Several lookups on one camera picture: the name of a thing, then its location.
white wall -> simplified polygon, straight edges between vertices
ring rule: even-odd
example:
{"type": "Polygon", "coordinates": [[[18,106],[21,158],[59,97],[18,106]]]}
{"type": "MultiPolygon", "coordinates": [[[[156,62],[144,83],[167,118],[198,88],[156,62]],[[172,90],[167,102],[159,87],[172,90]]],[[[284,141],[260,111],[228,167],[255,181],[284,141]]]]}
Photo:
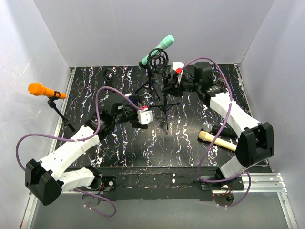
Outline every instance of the white wall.
{"type": "Polygon", "coordinates": [[[305,2],[275,0],[241,65],[254,117],[274,127],[272,168],[281,172],[305,228],[305,2]]]}
{"type": "Polygon", "coordinates": [[[138,64],[171,34],[170,61],[241,62],[274,0],[34,0],[70,67],[138,64]]]}
{"type": "MultiPolygon", "coordinates": [[[[53,134],[58,116],[47,98],[27,91],[32,82],[65,91],[69,67],[32,0],[0,0],[0,228],[19,228],[29,191],[15,146],[25,134],[53,134]]],[[[51,141],[20,146],[23,164],[48,153],[51,141]]]]}

teal microphone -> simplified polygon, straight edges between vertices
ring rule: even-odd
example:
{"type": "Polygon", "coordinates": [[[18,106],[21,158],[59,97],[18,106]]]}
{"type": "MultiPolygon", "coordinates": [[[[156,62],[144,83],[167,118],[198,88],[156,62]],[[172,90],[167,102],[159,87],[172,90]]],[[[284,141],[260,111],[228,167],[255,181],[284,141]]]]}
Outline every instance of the teal microphone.
{"type": "MultiPolygon", "coordinates": [[[[166,36],[161,42],[160,44],[157,45],[157,47],[155,47],[156,49],[159,48],[159,49],[167,49],[168,47],[170,47],[172,45],[172,43],[175,41],[175,39],[173,38],[172,35],[168,35],[166,36]]],[[[147,58],[148,58],[148,55],[146,55],[140,62],[139,62],[139,66],[142,67],[142,68],[147,68],[147,58]]]]}

microphone stand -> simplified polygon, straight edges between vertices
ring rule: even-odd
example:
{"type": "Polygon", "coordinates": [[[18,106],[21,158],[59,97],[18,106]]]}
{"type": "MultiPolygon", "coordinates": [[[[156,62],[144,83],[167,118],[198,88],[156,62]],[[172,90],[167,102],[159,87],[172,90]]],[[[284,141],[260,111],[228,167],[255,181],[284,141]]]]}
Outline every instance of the microphone stand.
{"type": "Polygon", "coordinates": [[[155,87],[154,87],[154,84],[156,83],[156,81],[155,81],[155,79],[152,79],[154,74],[152,73],[152,71],[151,71],[150,69],[147,69],[147,71],[148,71],[148,80],[147,80],[141,87],[139,87],[134,93],[135,93],[135,94],[138,94],[138,92],[139,92],[142,88],[146,88],[146,89],[150,90],[151,92],[155,92],[156,95],[157,95],[157,97],[158,97],[158,101],[160,101],[161,98],[160,98],[160,96],[158,95],[158,93],[157,93],[157,91],[156,91],[156,89],[155,89],[155,87]]]}
{"type": "Polygon", "coordinates": [[[50,108],[53,108],[56,111],[56,113],[62,118],[63,126],[64,127],[68,126],[74,132],[75,131],[74,127],[70,124],[69,120],[66,119],[65,116],[63,116],[62,113],[57,109],[56,103],[54,102],[55,100],[58,100],[60,96],[61,96],[61,93],[55,91],[54,96],[49,97],[48,105],[50,108]]]}
{"type": "Polygon", "coordinates": [[[179,105],[180,103],[175,103],[175,104],[167,104],[167,94],[164,93],[163,96],[163,105],[150,105],[148,107],[158,107],[161,112],[164,112],[165,114],[165,119],[166,119],[166,127],[168,130],[168,121],[167,121],[167,111],[170,110],[173,106],[179,105]]]}

black marble surface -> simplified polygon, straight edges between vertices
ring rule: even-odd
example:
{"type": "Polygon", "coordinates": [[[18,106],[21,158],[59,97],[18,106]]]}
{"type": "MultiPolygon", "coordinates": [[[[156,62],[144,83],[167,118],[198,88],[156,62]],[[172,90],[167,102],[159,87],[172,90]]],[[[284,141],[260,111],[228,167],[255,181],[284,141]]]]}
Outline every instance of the black marble surface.
{"type": "MultiPolygon", "coordinates": [[[[233,98],[246,111],[249,108],[242,91],[234,65],[220,65],[232,88],[233,98]]],[[[72,83],[65,116],[79,129],[93,114],[95,94],[104,86],[103,71],[107,67],[78,67],[72,83]]],[[[124,94],[134,92],[146,80],[146,71],[139,66],[112,67],[115,72],[113,86],[124,94]]],[[[220,74],[214,69],[214,76],[220,74]]],[[[161,77],[155,85],[161,95],[161,77]]],[[[155,94],[143,89],[146,104],[158,104],[155,94]]],[[[103,92],[103,101],[107,93],[103,92]]],[[[169,103],[181,102],[168,112],[169,130],[166,130],[164,114],[154,108],[154,122],[147,130],[134,129],[131,124],[116,126],[115,131],[92,147],[76,160],[72,166],[196,166],[205,153],[208,143],[199,142],[197,137],[204,122],[222,124],[223,119],[213,110],[207,108],[196,93],[184,93],[183,98],[170,96],[169,103]]],[[[61,127],[59,136],[71,137],[67,127],[61,127]]],[[[236,144],[236,139],[226,139],[236,144]]],[[[213,146],[206,157],[204,166],[217,166],[227,162],[234,153],[219,146],[213,146]]]]}

microphone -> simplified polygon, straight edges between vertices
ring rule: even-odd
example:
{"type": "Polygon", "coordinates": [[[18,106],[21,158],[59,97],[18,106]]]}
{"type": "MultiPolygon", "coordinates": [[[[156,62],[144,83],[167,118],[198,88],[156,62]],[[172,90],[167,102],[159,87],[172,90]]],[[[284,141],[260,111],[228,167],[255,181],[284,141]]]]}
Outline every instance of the microphone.
{"type": "MultiPolygon", "coordinates": [[[[155,49],[167,49],[168,47],[170,47],[172,45],[172,43],[175,41],[174,37],[172,35],[168,35],[166,36],[161,42],[160,44],[157,45],[157,47],[155,47],[155,49]]],[[[154,51],[152,52],[151,56],[155,55],[158,51],[154,51]]],[[[139,62],[139,66],[142,68],[147,68],[147,58],[148,55],[146,55],[140,62],[139,62]]]]}
{"type": "Polygon", "coordinates": [[[29,93],[35,95],[35,96],[40,96],[40,95],[45,95],[47,97],[57,97],[60,99],[65,99],[67,96],[65,93],[62,92],[57,92],[53,89],[47,88],[43,86],[41,83],[31,83],[28,87],[29,93]]]}
{"type": "MultiPolygon", "coordinates": [[[[201,140],[207,141],[207,142],[212,142],[213,139],[215,138],[213,135],[209,134],[208,132],[205,131],[200,131],[199,136],[201,140]]],[[[236,150],[237,145],[232,144],[231,142],[224,141],[220,138],[217,138],[215,141],[216,145],[222,146],[224,148],[230,149],[232,151],[236,150]]]]}
{"type": "MultiPolygon", "coordinates": [[[[204,123],[202,125],[201,129],[203,131],[206,131],[206,132],[211,132],[212,134],[215,135],[219,131],[220,126],[213,125],[213,124],[210,124],[210,123],[204,123]]],[[[221,134],[221,136],[237,137],[237,134],[231,128],[224,128],[220,134],[221,134]]]]}

